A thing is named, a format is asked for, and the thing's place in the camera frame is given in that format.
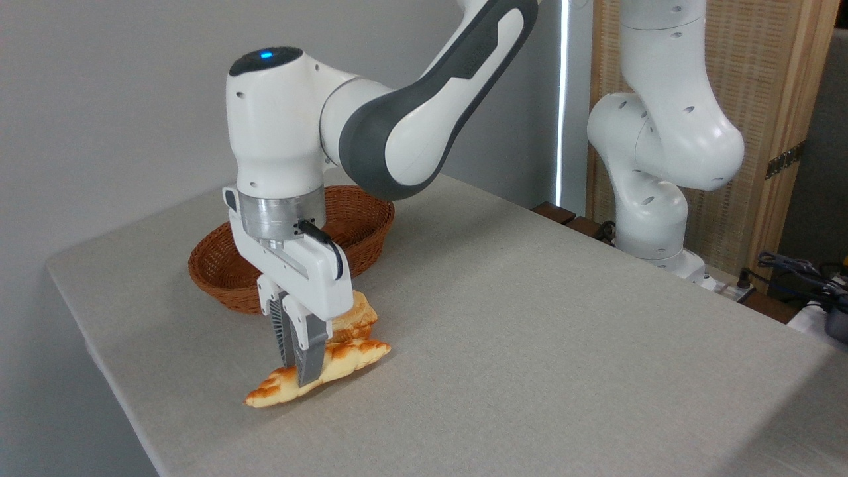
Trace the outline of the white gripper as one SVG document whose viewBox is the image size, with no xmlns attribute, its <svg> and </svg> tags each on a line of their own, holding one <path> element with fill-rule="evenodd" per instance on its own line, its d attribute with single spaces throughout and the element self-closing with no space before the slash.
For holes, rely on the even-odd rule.
<svg viewBox="0 0 848 477">
<path fill-rule="evenodd" d="M 278 248 L 263 244 L 242 225 L 237 190 L 224 188 L 222 196 L 238 252 L 261 273 L 260 307 L 272 324 L 284 368 L 296 366 L 299 386 L 308 386 L 321 374 L 331 332 L 321 318 L 336 318 L 354 305 L 346 256 L 309 235 Z"/>
</svg>

